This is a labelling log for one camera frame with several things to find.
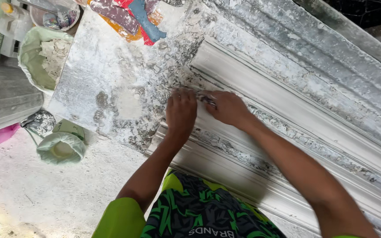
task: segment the concrete floor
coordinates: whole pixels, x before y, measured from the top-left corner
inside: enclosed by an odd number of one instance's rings
[[[145,161],[140,153],[88,134],[78,164],[40,160],[23,129],[0,144],[0,237],[90,237],[107,204]]]

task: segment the hand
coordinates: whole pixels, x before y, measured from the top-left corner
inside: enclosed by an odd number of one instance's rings
[[[174,89],[167,101],[168,129],[166,138],[184,144],[195,125],[196,108],[197,103],[193,90],[187,88]]]
[[[220,122],[245,130],[245,126],[256,120],[238,95],[225,91],[203,91],[203,93],[212,99],[217,106],[216,109],[206,103],[205,108]]]

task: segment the plaster debris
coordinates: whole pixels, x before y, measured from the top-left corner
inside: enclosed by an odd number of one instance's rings
[[[53,39],[41,43],[42,51],[39,52],[39,55],[45,56],[42,67],[56,82],[60,80],[61,71],[63,70],[70,46],[71,42],[63,39]]]
[[[90,3],[93,11],[108,17],[112,22],[122,26],[131,35],[136,35],[139,30],[138,21],[124,8],[114,7],[113,5],[118,4],[115,1],[109,0],[94,0]]]

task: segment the yellow bottle cap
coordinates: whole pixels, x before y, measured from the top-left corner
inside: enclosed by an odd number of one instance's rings
[[[13,12],[13,6],[11,6],[9,3],[1,3],[1,9],[6,13]]]

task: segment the sandpaper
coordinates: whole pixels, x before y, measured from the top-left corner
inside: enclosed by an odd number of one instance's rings
[[[139,22],[126,9],[113,5],[111,0],[93,0],[90,6],[94,12],[110,18],[129,34],[138,33]]]
[[[151,30],[151,34],[152,36],[154,37],[154,39],[157,38],[156,36],[156,32],[159,31],[158,28],[156,27],[156,25],[152,24],[148,17],[147,17],[147,13],[146,13],[146,10],[145,10],[145,6],[147,6],[148,4],[146,4],[143,0],[141,1],[136,1],[136,0],[113,0],[113,2],[117,3],[120,7],[126,9],[130,15],[134,16],[135,19],[140,23],[140,31],[142,33],[142,36],[144,38],[144,45],[154,45],[155,41],[153,41],[150,36],[146,33],[146,29],[145,28],[148,28],[148,25],[149,25],[149,30]],[[134,8],[134,11],[138,14],[138,17],[136,17],[131,9],[130,9],[130,5],[132,5],[132,8]]]
[[[212,100],[211,98],[209,98],[209,96],[204,94],[203,91],[196,91],[195,90],[195,96],[196,96],[197,100],[199,100],[203,103],[207,103],[208,105],[217,109],[217,104],[214,102],[214,100]]]
[[[155,12],[160,0],[145,0],[145,11],[149,15]]]

